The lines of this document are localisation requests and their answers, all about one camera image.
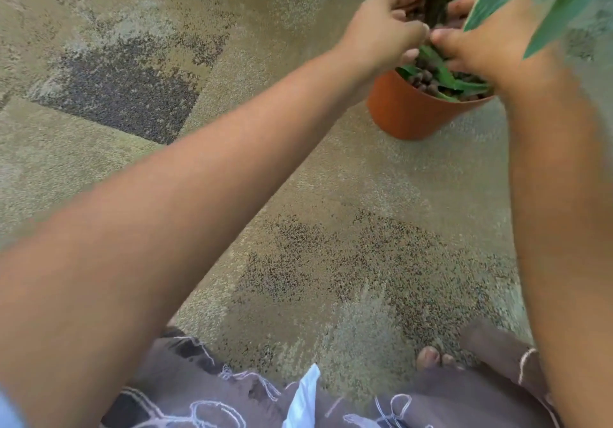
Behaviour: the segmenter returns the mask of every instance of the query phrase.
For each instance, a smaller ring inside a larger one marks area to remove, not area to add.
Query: orange plant pot
[[[477,108],[493,97],[472,102],[448,102],[418,91],[396,71],[375,80],[366,105],[373,121],[389,135],[403,140],[421,140],[456,116]]]

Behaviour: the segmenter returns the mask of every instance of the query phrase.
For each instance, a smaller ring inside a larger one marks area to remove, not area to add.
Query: person's right hand
[[[451,24],[470,13],[477,0],[454,0],[448,5]],[[551,44],[524,60],[524,52],[539,20],[531,0],[511,0],[492,14],[479,28],[435,29],[432,43],[449,60],[449,68],[479,75],[497,89],[504,89],[526,77],[547,73],[558,63]]]

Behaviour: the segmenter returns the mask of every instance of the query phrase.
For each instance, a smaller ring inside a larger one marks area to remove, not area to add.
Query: houseplant
[[[430,27],[444,23],[451,0],[418,0],[407,13]],[[465,30],[477,28],[509,0],[478,0],[466,19]],[[590,0],[556,0],[537,29],[525,56],[558,37],[568,21]],[[444,58],[425,45],[415,65],[397,68],[376,81],[367,100],[373,121],[394,137],[419,140],[428,137],[456,116],[482,105],[491,88],[476,76],[449,71]]]

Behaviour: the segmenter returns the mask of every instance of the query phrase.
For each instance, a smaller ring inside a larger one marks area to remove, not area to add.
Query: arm
[[[450,14],[472,2],[457,0]],[[605,427],[613,417],[608,143],[598,110],[555,47],[522,60],[536,26],[530,1],[514,0],[475,31],[433,38],[456,66],[491,81],[504,102],[513,231],[534,338],[567,426]]]
[[[31,426],[98,423],[165,323],[356,93],[423,42],[424,26],[394,11],[412,1],[366,1],[335,49],[81,194],[2,255],[0,385]]]

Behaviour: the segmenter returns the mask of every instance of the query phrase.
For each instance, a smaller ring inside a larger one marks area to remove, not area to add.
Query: person's right arm
[[[468,13],[456,0],[449,13]],[[508,114],[522,289],[556,408],[569,428],[609,427],[613,404],[613,181],[598,110],[555,46],[527,60],[537,22],[513,0],[479,29],[432,41],[491,82]]]

